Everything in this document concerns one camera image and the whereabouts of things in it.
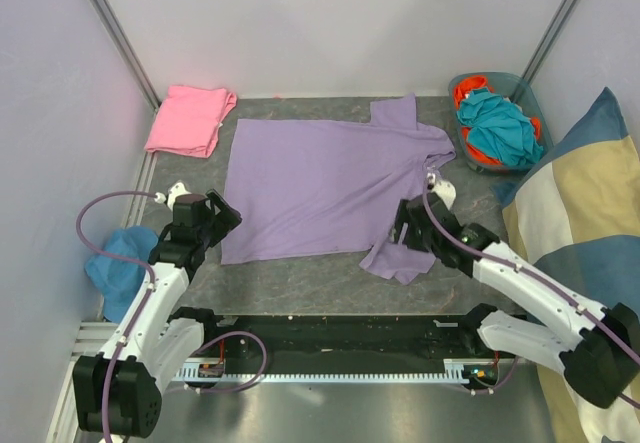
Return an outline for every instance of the cushion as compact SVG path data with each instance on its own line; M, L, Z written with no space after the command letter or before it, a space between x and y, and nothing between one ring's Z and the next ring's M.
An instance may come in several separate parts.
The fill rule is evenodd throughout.
M520 182L494 190L518 254L589 298L640 314L640 162L609 88ZM561 375L539 376L558 442L639 441L640 413L626 403L600 410ZM640 378L627 391L640 400Z

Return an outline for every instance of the purple cloth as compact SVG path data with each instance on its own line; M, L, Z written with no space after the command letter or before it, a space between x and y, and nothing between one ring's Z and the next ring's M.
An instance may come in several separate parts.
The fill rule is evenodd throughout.
M222 264L370 249L362 268L407 284L435 259L389 242L398 203L454 157L443 130L417 122L414 95L372 102L369 124L238 120L225 199L242 224Z

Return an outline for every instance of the white wall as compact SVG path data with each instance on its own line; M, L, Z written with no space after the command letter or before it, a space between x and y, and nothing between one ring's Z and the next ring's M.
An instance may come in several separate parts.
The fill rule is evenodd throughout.
M0 0L0 440L44 441L98 295L74 221L129 188L151 111L88 0ZM90 214L102 243L125 202Z
M158 94L446 94L520 74L561 0L109 0Z
M604 86L615 93L640 144L640 0L580 0L534 79L555 141L583 116Z

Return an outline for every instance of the pink towel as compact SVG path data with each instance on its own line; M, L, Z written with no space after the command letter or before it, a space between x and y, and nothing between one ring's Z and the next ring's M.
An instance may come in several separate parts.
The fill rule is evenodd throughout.
M218 128L236 101L224 88L169 87L144 149L208 158L218 143Z

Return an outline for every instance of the blue stripe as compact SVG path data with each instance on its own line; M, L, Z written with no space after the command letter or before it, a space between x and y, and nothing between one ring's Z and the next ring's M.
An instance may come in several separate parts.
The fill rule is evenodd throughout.
M616 100L613 92L608 87L605 87L600 96L593 102L587 114L573 125L573 128L569 130L569 133L566 134L562 141L551 148L531 171L520 180L520 183L515 188L510 191L506 186L494 188L494 193L502 208L505 208L511 204L522 185L550 161L556 160L576 148L601 141L621 140L628 134L618 100Z
M640 237L616 235L566 246L535 266L572 290L640 314Z

